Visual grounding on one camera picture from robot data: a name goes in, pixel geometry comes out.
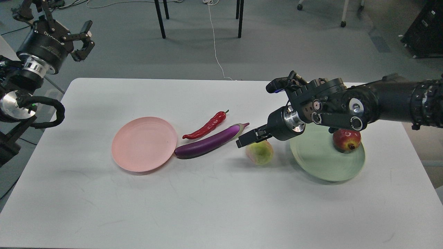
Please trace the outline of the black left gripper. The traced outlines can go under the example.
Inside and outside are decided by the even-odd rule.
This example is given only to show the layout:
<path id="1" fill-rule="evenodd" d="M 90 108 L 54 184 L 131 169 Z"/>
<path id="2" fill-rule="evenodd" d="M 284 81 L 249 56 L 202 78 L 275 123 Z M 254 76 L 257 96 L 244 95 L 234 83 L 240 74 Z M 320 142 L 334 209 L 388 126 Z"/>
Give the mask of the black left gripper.
<path id="1" fill-rule="evenodd" d="M 32 5 L 35 5 L 38 13 L 43 13 L 37 21 L 34 20 Z M 17 57 L 24 60 L 28 56 L 34 56 L 43 60 L 49 65 L 50 74 L 59 73 L 62 63 L 69 53 L 74 61 L 84 61 L 95 46 L 90 33 L 93 21 L 86 21 L 78 34 L 68 34 L 70 31 L 65 27 L 56 30 L 56 22 L 49 9 L 49 0 L 24 0 L 11 12 L 13 19 L 26 23 L 31 27 L 16 52 Z M 81 41 L 82 48 L 69 52 L 63 44 L 71 41 Z"/>

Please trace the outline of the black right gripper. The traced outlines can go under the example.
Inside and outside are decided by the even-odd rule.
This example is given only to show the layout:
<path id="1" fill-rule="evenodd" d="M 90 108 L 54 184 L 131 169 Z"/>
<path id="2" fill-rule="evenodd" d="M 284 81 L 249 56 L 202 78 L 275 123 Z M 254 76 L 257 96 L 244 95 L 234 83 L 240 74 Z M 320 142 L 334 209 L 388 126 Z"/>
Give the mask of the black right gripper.
<path id="1" fill-rule="evenodd" d="M 238 148 L 252 143 L 260 143 L 269 138 L 285 141 L 304 133 L 306 123 L 303 122 L 298 112 L 292 106 L 286 105 L 275 110 L 268 116 L 266 127 L 258 127 L 238 137 L 236 144 Z"/>

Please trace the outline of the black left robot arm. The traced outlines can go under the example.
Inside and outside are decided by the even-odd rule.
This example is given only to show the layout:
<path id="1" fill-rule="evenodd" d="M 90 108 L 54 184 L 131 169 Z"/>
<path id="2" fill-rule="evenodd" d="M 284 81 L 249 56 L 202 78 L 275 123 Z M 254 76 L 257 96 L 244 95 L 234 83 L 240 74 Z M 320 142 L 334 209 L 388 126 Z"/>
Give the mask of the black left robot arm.
<path id="1" fill-rule="evenodd" d="M 62 103 L 34 92 L 42 87 L 47 74 L 60 71 L 68 55 L 76 62 L 83 61 L 95 46 L 91 20 L 79 33 L 71 33 L 53 18 L 47 0 L 24 0 L 12 16 L 29 24 L 30 32 L 16 52 L 17 60 L 1 56 L 1 122 L 16 123 L 8 133 L 1 133 L 1 165 L 19 153 L 17 140 L 28 128 L 47 129 L 62 123 Z"/>

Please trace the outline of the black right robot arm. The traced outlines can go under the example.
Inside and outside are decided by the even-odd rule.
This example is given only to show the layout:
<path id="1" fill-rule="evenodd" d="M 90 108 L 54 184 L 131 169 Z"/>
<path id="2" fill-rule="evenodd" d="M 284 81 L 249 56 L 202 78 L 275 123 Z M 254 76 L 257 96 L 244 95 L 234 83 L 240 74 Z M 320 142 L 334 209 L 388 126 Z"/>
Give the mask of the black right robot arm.
<path id="1" fill-rule="evenodd" d="M 289 140 L 304 133 L 308 123 L 337 129 L 364 130 L 377 120 L 410 122 L 442 128 L 442 79 L 406 81 L 398 74 L 381 80 L 346 87 L 340 78 L 304 80 L 291 71 L 267 84 L 268 93 L 284 91 L 288 104 L 272 112 L 267 123 L 242 134 L 239 148 L 271 137 Z"/>

